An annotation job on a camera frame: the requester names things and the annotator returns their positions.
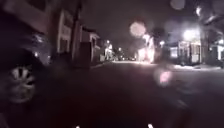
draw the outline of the house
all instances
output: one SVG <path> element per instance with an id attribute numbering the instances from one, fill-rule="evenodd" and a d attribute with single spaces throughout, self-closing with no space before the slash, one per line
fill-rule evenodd
<path id="1" fill-rule="evenodd" d="M 66 53 L 72 61 L 78 57 L 81 0 L 5 0 L 2 5 L 5 11 L 46 35 L 54 55 Z"/>

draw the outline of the hubcap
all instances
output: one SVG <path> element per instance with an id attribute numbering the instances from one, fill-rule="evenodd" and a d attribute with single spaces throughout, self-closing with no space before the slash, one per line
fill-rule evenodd
<path id="1" fill-rule="evenodd" d="M 29 101 L 35 90 L 35 77 L 26 67 L 17 67 L 11 71 L 12 87 L 10 89 L 10 100 L 14 103 Z"/>

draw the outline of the night sky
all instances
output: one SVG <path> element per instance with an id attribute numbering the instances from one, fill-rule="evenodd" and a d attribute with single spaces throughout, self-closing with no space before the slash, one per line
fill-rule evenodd
<path id="1" fill-rule="evenodd" d="M 197 20 L 195 6 L 195 0 L 186 0 L 182 10 L 173 9 L 170 0 L 88 0 L 84 5 L 82 19 L 87 27 L 96 29 L 102 38 L 133 49 L 138 47 L 139 40 L 129 32 L 131 23 L 141 21 L 148 31 L 155 26 L 166 26 L 169 29 L 167 31 L 174 31 L 180 25 Z"/>

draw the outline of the road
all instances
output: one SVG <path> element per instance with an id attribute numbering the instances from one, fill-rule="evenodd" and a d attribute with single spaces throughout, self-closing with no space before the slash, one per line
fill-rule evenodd
<path id="1" fill-rule="evenodd" d="M 172 82 L 160 86 L 156 69 L 120 62 L 50 72 L 32 102 L 5 113 L 12 128 L 224 127 L 224 71 L 174 66 Z"/>

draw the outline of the parked car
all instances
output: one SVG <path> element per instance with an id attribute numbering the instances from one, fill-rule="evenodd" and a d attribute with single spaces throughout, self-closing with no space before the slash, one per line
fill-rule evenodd
<path id="1" fill-rule="evenodd" d="M 50 64 L 51 45 L 13 15 L 0 12 L 0 99 L 12 103 L 30 101 L 38 72 Z"/>

